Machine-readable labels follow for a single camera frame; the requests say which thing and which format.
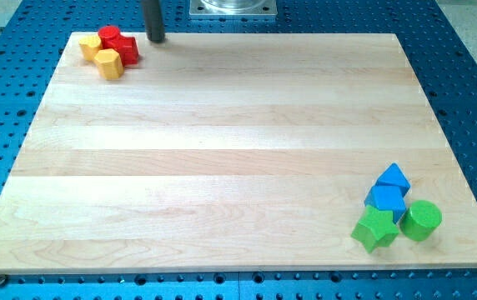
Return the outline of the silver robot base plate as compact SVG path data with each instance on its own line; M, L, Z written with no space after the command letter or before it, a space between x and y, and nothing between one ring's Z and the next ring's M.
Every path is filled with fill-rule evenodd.
M276 0L190 0L191 16L275 16Z

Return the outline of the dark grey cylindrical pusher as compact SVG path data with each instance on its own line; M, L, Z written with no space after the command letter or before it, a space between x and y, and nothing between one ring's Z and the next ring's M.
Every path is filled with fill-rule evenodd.
M160 1L141 0L140 3L147 39L152 43L163 43L165 40L165 28Z

